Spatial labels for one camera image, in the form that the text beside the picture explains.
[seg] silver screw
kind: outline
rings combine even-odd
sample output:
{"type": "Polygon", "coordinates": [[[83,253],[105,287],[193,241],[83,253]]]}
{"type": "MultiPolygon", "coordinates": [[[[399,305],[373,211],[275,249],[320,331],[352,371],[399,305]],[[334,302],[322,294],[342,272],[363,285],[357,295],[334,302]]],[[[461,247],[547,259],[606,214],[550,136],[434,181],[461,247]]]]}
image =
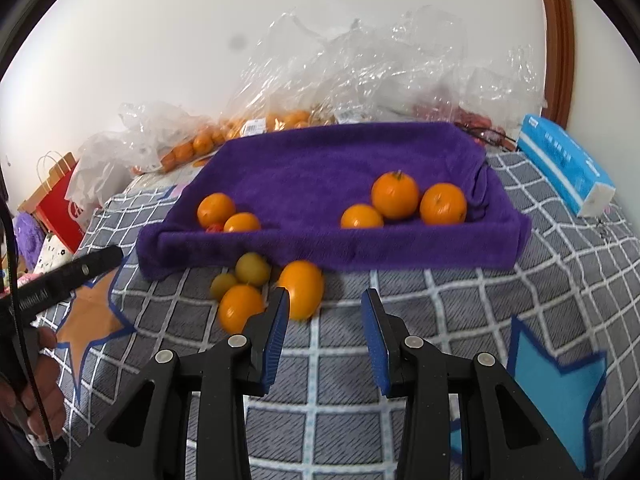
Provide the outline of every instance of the silver screw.
{"type": "Polygon", "coordinates": [[[481,354],[478,354],[478,362],[482,366],[493,366],[495,365],[495,357],[487,352],[482,352],[481,354]]]}
{"type": "Polygon", "coordinates": [[[156,361],[160,364],[168,363],[174,358],[174,353],[171,350],[161,350],[156,354],[156,361]]]}
{"type": "Polygon", "coordinates": [[[226,342],[231,348],[240,348],[246,345],[246,338],[242,334],[236,334],[231,336],[226,342]]]}
{"type": "Polygon", "coordinates": [[[424,345],[424,339],[417,335],[410,335],[404,338],[404,344],[409,348],[422,348],[422,345],[424,345]]]}

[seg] blue tissue package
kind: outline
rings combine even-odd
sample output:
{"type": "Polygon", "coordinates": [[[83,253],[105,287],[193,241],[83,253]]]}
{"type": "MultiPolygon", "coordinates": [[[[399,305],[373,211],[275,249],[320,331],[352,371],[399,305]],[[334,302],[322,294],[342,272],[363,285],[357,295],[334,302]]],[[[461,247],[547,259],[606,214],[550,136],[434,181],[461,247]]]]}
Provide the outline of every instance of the blue tissue package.
{"type": "Polygon", "coordinates": [[[607,172],[552,121],[525,116],[518,148],[549,179],[576,216],[601,215],[616,193],[607,172]]]}

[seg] blue gripper pad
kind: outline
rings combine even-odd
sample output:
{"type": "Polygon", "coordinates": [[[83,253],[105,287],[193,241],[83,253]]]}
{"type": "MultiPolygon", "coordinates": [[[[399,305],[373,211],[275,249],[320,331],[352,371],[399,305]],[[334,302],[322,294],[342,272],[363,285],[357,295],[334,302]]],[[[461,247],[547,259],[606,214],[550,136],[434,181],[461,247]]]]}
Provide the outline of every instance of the blue gripper pad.
{"type": "Polygon", "coordinates": [[[382,337],[378,317],[376,316],[367,291],[363,292],[360,297],[360,311],[362,313],[364,335],[367,339],[367,347],[369,348],[369,359],[371,360],[373,377],[382,394],[387,396],[391,390],[389,354],[382,337]]]}
{"type": "Polygon", "coordinates": [[[284,336],[287,333],[287,323],[289,321],[289,295],[283,294],[278,303],[276,315],[271,324],[271,331],[267,339],[262,354],[262,385],[265,391],[269,391],[270,386],[276,381],[280,355],[284,336]]]}

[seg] purple cloth tray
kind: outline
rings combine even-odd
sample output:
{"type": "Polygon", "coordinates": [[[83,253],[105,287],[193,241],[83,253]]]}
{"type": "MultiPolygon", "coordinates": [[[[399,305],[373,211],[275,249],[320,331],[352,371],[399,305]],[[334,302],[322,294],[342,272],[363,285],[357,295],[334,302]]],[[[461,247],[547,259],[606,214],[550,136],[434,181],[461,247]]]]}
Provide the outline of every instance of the purple cloth tray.
{"type": "Polygon", "coordinates": [[[510,269],[529,234],[529,218],[513,208],[484,149],[467,134],[447,123],[369,123],[226,143],[165,220],[140,231],[137,250],[149,280],[187,267],[233,266],[247,251],[280,266],[304,259],[335,270],[510,269]],[[369,203],[373,182],[395,170],[411,175],[421,191],[456,184],[468,201],[466,222],[427,226],[416,215],[381,229],[340,229],[344,210],[369,203]],[[262,230],[204,232],[196,210],[214,192],[254,213],[262,230]]]}

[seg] brown wooden trim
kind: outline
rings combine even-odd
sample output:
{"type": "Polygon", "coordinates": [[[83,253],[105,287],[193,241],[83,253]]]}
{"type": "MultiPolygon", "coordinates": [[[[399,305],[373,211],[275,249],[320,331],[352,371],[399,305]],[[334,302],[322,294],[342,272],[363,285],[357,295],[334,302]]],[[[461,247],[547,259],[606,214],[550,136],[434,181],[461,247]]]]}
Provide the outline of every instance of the brown wooden trim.
{"type": "Polygon", "coordinates": [[[543,0],[546,14],[547,106],[542,116],[566,128],[574,92],[575,35],[571,0],[543,0]]]}

